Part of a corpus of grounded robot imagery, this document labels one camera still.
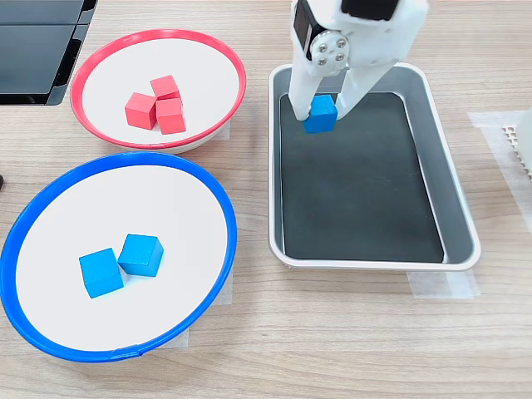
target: blue cube held by gripper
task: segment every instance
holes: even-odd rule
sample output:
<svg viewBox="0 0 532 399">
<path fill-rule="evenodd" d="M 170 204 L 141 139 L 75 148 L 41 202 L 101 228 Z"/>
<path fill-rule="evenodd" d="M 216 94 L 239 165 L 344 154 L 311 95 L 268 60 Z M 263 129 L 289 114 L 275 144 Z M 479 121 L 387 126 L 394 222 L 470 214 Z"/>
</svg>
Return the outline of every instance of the blue cube held by gripper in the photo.
<svg viewBox="0 0 532 399">
<path fill-rule="evenodd" d="M 330 95 L 315 96 L 310 105 L 310 116 L 303 122 L 307 133 L 333 131 L 338 109 Z"/>
<path fill-rule="evenodd" d="M 118 257 L 118 264 L 128 274 L 155 277 L 163 252 L 163 246 L 157 237 L 128 234 Z"/>
<path fill-rule="evenodd" d="M 81 273 L 91 298 L 124 287 L 115 253 L 111 248 L 80 258 Z"/>
</svg>

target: bowl rim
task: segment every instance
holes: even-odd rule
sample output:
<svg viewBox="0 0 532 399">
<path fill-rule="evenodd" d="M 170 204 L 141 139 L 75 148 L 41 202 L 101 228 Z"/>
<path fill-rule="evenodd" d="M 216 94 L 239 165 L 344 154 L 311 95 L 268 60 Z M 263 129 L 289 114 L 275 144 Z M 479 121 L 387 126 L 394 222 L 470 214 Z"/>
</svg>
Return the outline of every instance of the bowl rim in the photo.
<svg viewBox="0 0 532 399">
<path fill-rule="evenodd" d="M 66 347 L 53 342 L 42 335 L 28 320 L 17 294 L 17 262 L 21 247 L 35 220 L 42 211 L 60 194 L 80 181 L 107 170 L 136 165 L 158 165 L 183 170 L 200 180 L 216 197 L 224 212 L 227 226 L 227 247 L 224 264 L 212 289 L 192 313 L 170 330 L 151 340 L 130 347 L 121 347 L 110 351 L 85 351 Z M 127 152 L 104 156 L 77 166 L 41 191 L 20 213 L 17 221 L 7 235 L 0 256 L 0 298 L 6 315 L 13 327 L 34 347 L 55 357 L 73 362 L 116 362 L 142 354 L 159 347 L 181 334 L 194 323 L 218 296 L 231 271 L 237 248 L 237 222 L 233 205 L 222 185 L 205 169 L 197 164 L 175 155 L 158 152 Z"/>
<path fill-rule="evenodd" d="M 185 39 L 191 40 L 193 42 L 200 42 L 213 49 L 217 50 L 224 54 L 234 65 L 237 74 L 239 76 L 239 92 L 234 102 L 233 107 L 229 110 L 228 114 L 224 116 L 218 123 L 210 127 L 206 131 L 202 131 L 197 135 L 193 135 L 186 139 L 171 141 L 169 143 L 158 143 L 158 144 L 138 144 L 130 143 L 128 141 L 121 141 L 110 138 L 104 132 L 97 129 L 89 121 L 89 118 L 86 116 L 85 110 L 83 108 L 83 89 L 85 88 L 86 81 L 94 69 L 106 58 L 112 54 L 132 46 L 134 44 L 148 42 L 151 40 L 158 39 Z M 137 150 L 163 150 L 169 148 L 180 147 L 182 145 L 188 145 L 194 143 L 197 140 L 201 140 L 213 133 L 215 133 L 220 127 L 222 127 L 239 109 L 242 100 L 244 99 L 244 94 L 247 86 L 247 77 L 244 69 L 244 64 L 240 60 L 236 52 L 224 42 L 216 39 L 215 37 L 206 35 L 201 32 L 190 31 L 186 29 L 152 29 L 148 31 L 136 32 L 131 35 L 127 35 L 116 39 L 113 42 L 106 44 L 104 47 L 100 48 L 94 54 L 92 54 L 80 67 L 77 71 L 74 79 L 72 81 L 70 99 L 71 99 L 71 108 L 74 112 L 76 118 L 88 131 L 90 131 L 96 137 L 99 137 L 102 140 L 105 140 L 109 143 L 121 145 L 123 147 L 134 148 Z"/>
</svg>

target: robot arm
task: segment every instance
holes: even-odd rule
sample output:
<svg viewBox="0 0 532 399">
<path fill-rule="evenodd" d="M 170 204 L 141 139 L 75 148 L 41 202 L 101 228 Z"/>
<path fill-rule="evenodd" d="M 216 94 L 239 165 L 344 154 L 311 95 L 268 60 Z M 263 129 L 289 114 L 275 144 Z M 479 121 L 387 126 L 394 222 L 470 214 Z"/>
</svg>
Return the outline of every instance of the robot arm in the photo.
<svg viewBox="0 0 532 399">
<path fill-rule="evenodd" d="M 336 107 L 343 118 L 396 62 L 425 24 L 428 0 L 294 0 L 288 96 L 308 118 L 322 79 L 348 68 Z"/>
</svg>

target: wood grain surface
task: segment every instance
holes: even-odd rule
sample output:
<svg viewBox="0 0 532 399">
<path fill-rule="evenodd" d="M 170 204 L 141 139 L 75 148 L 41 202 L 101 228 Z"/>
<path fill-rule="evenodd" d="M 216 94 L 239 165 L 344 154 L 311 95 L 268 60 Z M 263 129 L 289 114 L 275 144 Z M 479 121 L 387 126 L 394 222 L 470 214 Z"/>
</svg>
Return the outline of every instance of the wood grain surface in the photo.
<svg viewBox="0 0 532 399">
<path fill-rule="evenodd" d="M 225 187 L 239 221 L 233 304 L 190 347 L 112 364 L 39 352 L 0 311 L 0 398 L 532 397 L 532 237 L 468 111 L 532 106 L 531 2 L 441 2 L 409 57 L 428 76 L 483 246 L 471 300 L 412 297 L 404 273 L 290 271 L 267 242 L 268 74 L 291 60 L 289 2 L 102 1 L 78 66 L 118 37 L 181 27 L 227 42 L 249 88 L 229 141 L 185 154 Z M 119 152 L 60 106 L 0 108 L 0 243 L 59 175 Z"/>
</svg>

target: black tray bottom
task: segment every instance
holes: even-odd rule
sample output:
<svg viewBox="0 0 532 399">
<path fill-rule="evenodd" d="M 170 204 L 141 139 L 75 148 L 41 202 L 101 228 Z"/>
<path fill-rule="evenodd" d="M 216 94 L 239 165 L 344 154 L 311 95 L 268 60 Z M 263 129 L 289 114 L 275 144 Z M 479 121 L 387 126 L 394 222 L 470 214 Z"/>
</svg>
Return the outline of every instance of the black tray bottom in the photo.
<svg viewBox="0 0 532 399">
<path fill-rule="evenodd" d="M 284 245 L 295 259 L 441 263 L 403 102 L 371 93 L 337 123 L 309 135 L 281 98 Z"/>
</svg>

